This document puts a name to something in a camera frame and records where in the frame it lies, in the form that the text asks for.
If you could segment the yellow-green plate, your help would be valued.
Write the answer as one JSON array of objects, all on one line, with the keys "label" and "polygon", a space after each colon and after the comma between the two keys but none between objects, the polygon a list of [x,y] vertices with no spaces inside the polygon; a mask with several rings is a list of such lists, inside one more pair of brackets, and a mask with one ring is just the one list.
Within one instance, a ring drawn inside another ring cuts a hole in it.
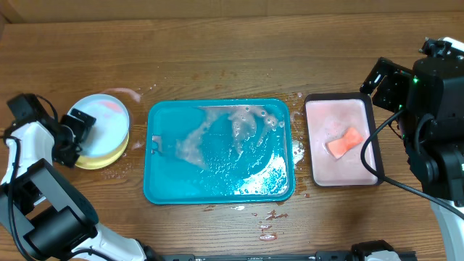
[{"label": "yellow-green plate", "polygon": [[129,137],[130,135],[128,134],[123,142],[115,150],[107,155],[101,157],[80,156],[75,163],[75,166],[84,170],[98,170],[111,165],[124,154],[129,142]]}]

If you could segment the light blue plate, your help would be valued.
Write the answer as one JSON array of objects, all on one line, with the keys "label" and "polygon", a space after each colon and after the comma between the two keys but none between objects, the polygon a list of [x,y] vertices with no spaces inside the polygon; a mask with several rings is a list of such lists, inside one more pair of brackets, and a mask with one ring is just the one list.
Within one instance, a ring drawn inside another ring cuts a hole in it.
[{"label": "light blue plate", "polygon": [[85,141],[80,145],[80,153],[86,157],[103,157],[113,152],[126,139],[130,116],[125,105],[108,94],[93,94],[75,103],[68,114],[74,110],[96,119]]}]

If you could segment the pink sponge with dark scourer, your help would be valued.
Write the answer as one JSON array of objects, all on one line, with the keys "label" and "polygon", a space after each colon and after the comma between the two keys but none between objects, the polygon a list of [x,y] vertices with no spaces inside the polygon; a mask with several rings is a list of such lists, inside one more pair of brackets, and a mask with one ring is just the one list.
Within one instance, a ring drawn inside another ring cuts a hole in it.
[{"label": "pink sponge with dark scourer", "polygon": [[362,142],[362,135],[357,131],[356,128],[350,127],[346,130],[341,138],[329,141],[326,144],[326,148],[333,157],[339,159],[343,157],[349,150],[353,149]]}]

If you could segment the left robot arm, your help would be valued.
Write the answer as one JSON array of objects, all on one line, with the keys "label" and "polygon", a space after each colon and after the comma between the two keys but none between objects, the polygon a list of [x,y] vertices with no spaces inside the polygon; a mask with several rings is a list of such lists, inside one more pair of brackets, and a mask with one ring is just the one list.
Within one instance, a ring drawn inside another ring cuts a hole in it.
[{"label": "left robot arm", "polygon": [[93,205],[55,167],[73,167],[96,118],[78,109],[60,117],[46,99],[19,94],[1,135],[9,150],[1,179],[1,226],[25,260],[158,260],[150,247],[99,222]]}]

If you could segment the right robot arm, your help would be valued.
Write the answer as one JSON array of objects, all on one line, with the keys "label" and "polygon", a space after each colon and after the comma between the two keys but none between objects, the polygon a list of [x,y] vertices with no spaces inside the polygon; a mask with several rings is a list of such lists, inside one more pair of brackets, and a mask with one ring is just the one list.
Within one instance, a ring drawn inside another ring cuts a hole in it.
[{"label": "right robot arm", "polygon": [[360,87],[397,122],[408,165],[420,181],[417,190],[374,170],[362,145],[363,166],[383,182],[427,199],[441,229],[448,260],[463,259],[463,43],[450,37],[426,38],[424,55],[408,69],[379,58]]}]

